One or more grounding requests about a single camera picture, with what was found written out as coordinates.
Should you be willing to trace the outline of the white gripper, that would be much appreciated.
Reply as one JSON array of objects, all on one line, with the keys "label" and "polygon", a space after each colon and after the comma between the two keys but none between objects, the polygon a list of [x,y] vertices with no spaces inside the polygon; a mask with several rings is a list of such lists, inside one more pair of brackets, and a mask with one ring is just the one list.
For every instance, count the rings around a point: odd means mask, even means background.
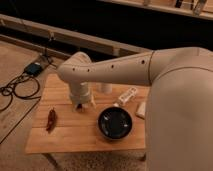
[{"label": "white gripper", "polygon": [[94,96],[88,82],[72,83],[69,85],[69,90],[69,97],[74,111],[77,111],[76,107],[78,104],[82,104],[83,109],[88,106],[96,107]]}]

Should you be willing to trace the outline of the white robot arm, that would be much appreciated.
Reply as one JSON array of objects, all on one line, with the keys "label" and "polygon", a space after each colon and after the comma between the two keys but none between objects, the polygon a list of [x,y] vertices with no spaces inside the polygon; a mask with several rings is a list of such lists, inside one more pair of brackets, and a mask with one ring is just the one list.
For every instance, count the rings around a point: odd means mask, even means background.
[{"label": "white robot arm", "polygon": [[172,48],[93,62],[77,52],[58,68],[74,103],[88,84],[148,86],[146,171],[213,171],[213,52]]}]

